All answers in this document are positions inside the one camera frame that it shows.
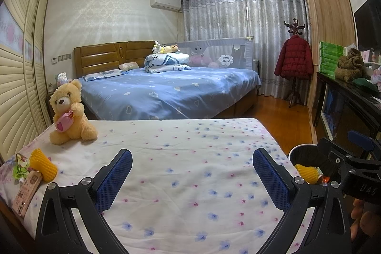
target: louvered closet door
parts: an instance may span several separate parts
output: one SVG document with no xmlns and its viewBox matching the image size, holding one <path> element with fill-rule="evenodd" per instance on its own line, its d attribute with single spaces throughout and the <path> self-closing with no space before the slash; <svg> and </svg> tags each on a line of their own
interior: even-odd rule
<svg viewBox="0 0 381 254">
<path fill-rule="evenodd" d="M 45 20 L 45 10 L 48 0 L 39 0 L 37 6 L 36 20 L 34 24 L 34 36 L 33 36 L 33 66 L 34 66 L 34 77 L 35 85 L 37 89 L 37 99 L 39 102 L 39 107 L 42 112 L 43 121 L 45 126 L 51 124 L 50 117 L 48 114 L 48 109 L 45 104 L 45 99 L 47 96 L 46 83 L 45 83 L 45 71 L 43 66 L 43 30 L 44 30 L 44 20 Z"/>
<path fill-rule="evenodd" d="M 4 0 L 0 5 L 0 154 L 3 160 L 21 150 L 45 127 L 41 112 L 39 117 L 36 114 L 38 103 L 33 90 L 31 30 L 36 8 L 36 0 Z"/>
<path fill-rule="evenodd" d="M 34 78 L 35 71 L 33 68 L 33 29 L 38 1 L 39 0 L 29 0 L 24 28 L 24 79 L 32 118 L 37 129 L 32 135 L 33 138 L 46 129 L 37 94 L 37 85 Z"/>
</svg>

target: air conditioner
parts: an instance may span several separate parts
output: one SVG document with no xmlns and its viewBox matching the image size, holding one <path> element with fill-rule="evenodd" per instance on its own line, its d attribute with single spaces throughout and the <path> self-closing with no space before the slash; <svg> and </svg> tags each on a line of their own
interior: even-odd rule
<svg viewBox="0 0 381 254">
<path fill-rule="evenodd" d="M 151 7 L 179 11 L 181 7 L 181 0 L 151 0 Z"/>
</svg>

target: folded blanket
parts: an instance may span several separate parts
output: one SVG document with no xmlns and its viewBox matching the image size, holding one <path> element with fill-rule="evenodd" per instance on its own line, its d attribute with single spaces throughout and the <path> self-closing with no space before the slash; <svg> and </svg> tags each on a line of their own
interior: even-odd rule
<svg viewBox="0 0 381 254">
<path fill-rule="evenodd" d="M 345 82 L 350 82 L 354 79 L 362 77 L 362 68 L 358 68 L 358 69 L 336 68 L 335 77 Z"/>
<path fill-rule="evenodd" d="M 176 64 L 176 65 L 161 65 L 161 66 L 145 66 L 144 69 L 148 73 L 162 73 L 165 71 L 190 70 L 191 68 L 186 64 Z"/>
<path fill-rule="evenodd" d="M 185 53 L 150 54 L 145 58 L 144 66 L 188 64 L 189 55 Z"/>
<path fill-rule="evenodd" d="M 337 60 L 337 67 L 342 69 L 362 69 L 364 61 L 361 56 L 340 56 Z"/>
</svg>

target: curtain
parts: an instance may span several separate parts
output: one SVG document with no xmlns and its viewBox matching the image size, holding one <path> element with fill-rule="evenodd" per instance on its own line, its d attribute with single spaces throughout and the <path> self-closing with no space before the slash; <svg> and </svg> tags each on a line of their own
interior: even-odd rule
<svg viewBox="0 0 381 254">
<path fill-rule="evenodd" d="M 253 58 L 261 64 L 260 94 L 284 97 L 291 81 L 274 75 L 283 43 L 292 36 L 283 21 L 306 24 L 301 36 L 308 42 L 308 9 L 306 0 L 184 0 L 185 39 L 207 40 L 253 35 Z M 298 91 L 304 104 L 309 81 L 299 81 Z"/>
<path fill-rule="evenodd" d="M 245 0 L 184 0 L 185 40 L 246 37 Z"/>
<path fill-rule="evenodd" d="M 306 24 L 301 37 L 310 42 L 306 0 L 247 0 L 247 6 L 249 33 L 254 36 L 253 58 L 261 63 L 260 94 L 284 97 L 290 90 L 292 80 L 274 75 L 283 43 L 292 36 L 283 21 L 291 24 L 295 17 L 299 25 Z M 299 92 L 304 102 L 307 99 L 308 85 L 308 80 L 300 81 Z"/>
</svg>

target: cabinet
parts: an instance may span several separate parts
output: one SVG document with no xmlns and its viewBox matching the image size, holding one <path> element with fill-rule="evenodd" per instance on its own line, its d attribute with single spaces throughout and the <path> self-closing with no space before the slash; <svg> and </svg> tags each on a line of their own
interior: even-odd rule
<svg viewBox="0 0 381 254">
<path fill-rule="evenodd" d="M 316 72 L 320 65 L 319 42 L 326 41 L 347 47 L 356 42 L 356 35 L 349 0 L 307 0 L 307 3 L 311 25 L 312 63 L 314 65 L 314 74 L 307 98 L 307 106 L 311 116 L 316 96 L 319 96 L 316 92 Z M 311 126 L 312 137 L 315 135 L 314 132 L 315 130 Z"/>
</svg>

